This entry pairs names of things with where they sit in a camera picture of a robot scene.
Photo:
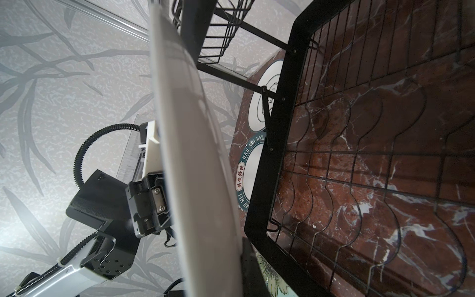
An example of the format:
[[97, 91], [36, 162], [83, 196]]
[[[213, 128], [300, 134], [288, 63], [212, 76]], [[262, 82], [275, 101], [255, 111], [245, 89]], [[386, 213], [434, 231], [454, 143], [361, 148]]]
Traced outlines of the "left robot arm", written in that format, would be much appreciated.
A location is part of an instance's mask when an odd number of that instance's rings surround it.
[[179, 279], [168, 232], [135, 234], [126, 191], [142, 179], [144, 149], [126, 178], [105, 168], [123, 131], [146, 135], [142, 123], [103, 127], [80, 139], [59, 173], [1, 163], [2, 296], [160, 297]]

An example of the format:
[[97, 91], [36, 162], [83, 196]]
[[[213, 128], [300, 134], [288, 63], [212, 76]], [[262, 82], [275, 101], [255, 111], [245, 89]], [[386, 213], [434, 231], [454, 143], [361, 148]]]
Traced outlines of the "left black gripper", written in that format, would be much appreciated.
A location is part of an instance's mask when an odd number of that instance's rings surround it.
[[126, 197], [133, 229], [138, 238], [159, 235], [162, 231], [169, 238], [173, 236], [164, 173], [149, 173], [139, 181], [130, 182], [126, 188]]

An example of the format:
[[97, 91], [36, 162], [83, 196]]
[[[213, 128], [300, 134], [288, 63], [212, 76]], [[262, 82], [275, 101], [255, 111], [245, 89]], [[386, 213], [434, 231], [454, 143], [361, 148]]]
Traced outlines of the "small white orange sunburst plate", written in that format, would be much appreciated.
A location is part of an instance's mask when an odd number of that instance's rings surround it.
[[189, 297], [241, 297], [242, 237], [230, 166], [195, 61], [149, 3], [154, 105], [171, 219]]

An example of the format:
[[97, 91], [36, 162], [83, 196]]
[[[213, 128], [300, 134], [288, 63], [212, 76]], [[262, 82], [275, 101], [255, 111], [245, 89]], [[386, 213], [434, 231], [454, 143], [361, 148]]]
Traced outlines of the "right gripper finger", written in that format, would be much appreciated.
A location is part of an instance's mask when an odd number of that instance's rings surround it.
[[242, 238], [241, 274], [244, 297], [270, 297], [256, 253], [245, 237]]

